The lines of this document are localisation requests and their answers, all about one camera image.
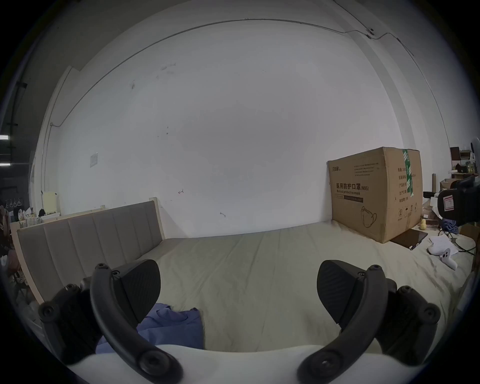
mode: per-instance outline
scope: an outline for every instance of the blue cloth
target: blue cloth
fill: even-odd
[[[204,330],[196,308],[175,312],[169,305],[157,303],[137,326],[138,334],[153,345],[176,344],[203,349]],[[102,336],[96,353],[112,353],[113,348]]]
[[[455,233],[458,235],[458,226],[455,220],[442,219],[441,227],[444,232]]]

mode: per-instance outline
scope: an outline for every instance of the cardboard box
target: cardboard box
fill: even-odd
[[[382,147],[331,160],[328,169],[333,220],[381,243],[420,221],[419,151]]]
[[[444,179],[440,182],[440,189],[450,189],[450,186],[457,179]]]

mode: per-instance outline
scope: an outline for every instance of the bed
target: bed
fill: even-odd
[[[328,259],[363,269],[379,264],[399,287],[412,286],[441,309],[433,348],[471,271],[470,254],[453,256],[456,271],[429,255],[428,237],[410,251],[391,242],[377,243],[335,221],[261,233],[165,239],[154,202],[88,213],[68,218],[62,226],[45,223],[12,234],[37,300],[51,299],[68,283],[78,284],[96,263],[153,259],[161,275],[158,302],[176,311],[199,309],[208,350],[254,352],[326,345],[336,338],[339,326],[317,295],[320,264]],[[472,239],[459,237],[463,248],[475,246]],[[378,343],[374,341],[368,352],[380,353]]]
[[[469,249],[472,239],[460,236]],[[202,312],[205,348],[253,352],[326,345],[338,336],[316,291],[323,260],[366,269],[379,264],[397,286],[410,285],[441,309],[433,346],[443,335],[473,256],[458,253],[456,271],[431,256],[428,237],[410,251],[380,244],[336,223],[322,222],[262,233],[200,239],[168,239],[143,258],[160,268],[159,302]],[[376,341],[368,352],[381,353]]]

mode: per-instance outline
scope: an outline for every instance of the mattress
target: mattress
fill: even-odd
[[[462,247],[475,246],[472,239],[459,237]],[[167,239],[142,259],[154,259],[160,268],[158,302],[176,311],[201,311],[208,350],[254,352],[324,346],[334,340],[340,328],[316,291],[324,260],[363,269],[379,264],[398,287],[410,285],[438,305],[442,314],[434,346],[473,256],[454,255],[458,268],[453,271],[427,253],[430,244],[428,237],[413,251],[391,242],[380,244],[332,221],[261,233]],[[376,341],[368,352],[381,352]]]

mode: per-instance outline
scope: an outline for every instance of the upholstered headboard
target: upholstered headboard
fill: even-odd
[[[79,284],[98,263],[115,268],[156,247],[162,241],[157,215],[156,201],[148,201],[18,229],[19,260],[37,300]]]

